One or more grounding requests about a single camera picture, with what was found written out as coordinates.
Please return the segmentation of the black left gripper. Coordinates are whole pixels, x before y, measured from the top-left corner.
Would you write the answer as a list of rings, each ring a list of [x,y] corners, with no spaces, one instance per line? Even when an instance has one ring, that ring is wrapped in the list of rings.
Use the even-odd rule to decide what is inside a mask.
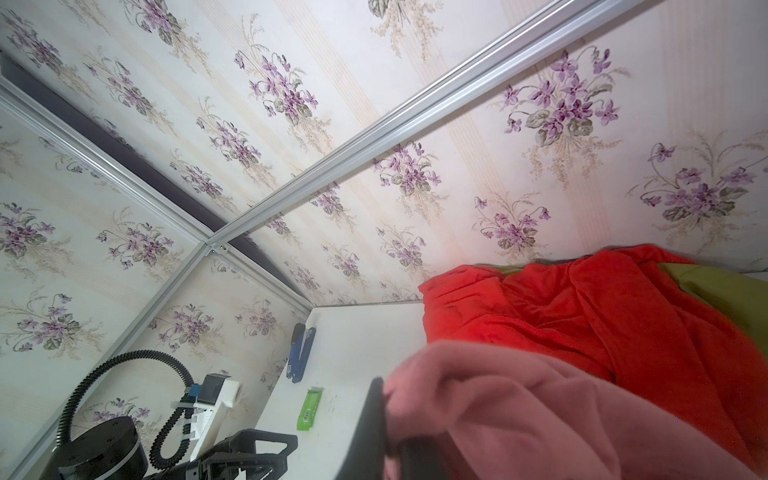
[[[239,474],[286,474],[296,435],[244,429],[217,443],[196,460],[144,477],[144,480],[236,479]]]

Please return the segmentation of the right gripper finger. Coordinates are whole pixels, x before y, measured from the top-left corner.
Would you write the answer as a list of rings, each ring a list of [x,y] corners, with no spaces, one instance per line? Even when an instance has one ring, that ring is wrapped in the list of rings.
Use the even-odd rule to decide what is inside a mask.
[[[389,449],[383,390],[384,380],[374,378],[336,479],[449,479],[434,438],[411,438]]]

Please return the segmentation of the pink cloth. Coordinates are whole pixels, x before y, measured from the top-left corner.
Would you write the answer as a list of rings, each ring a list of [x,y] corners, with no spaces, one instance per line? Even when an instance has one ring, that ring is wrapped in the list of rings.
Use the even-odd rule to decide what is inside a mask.
[[[754,471],[656,405],[563,361],[439,341],[386,379],[383,474],[432,437],[452,479],[751,479]]]

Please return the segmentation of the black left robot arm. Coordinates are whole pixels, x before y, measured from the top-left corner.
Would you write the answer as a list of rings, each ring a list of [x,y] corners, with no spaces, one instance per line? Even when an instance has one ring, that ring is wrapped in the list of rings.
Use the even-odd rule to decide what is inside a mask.
[[[288,470],[288,457],[298,437],[244,429],[218,442],[200,457],[153,475],[132,420],[119,417],[102,423],[56,448],[43,469],[43,479],[278,479]]]

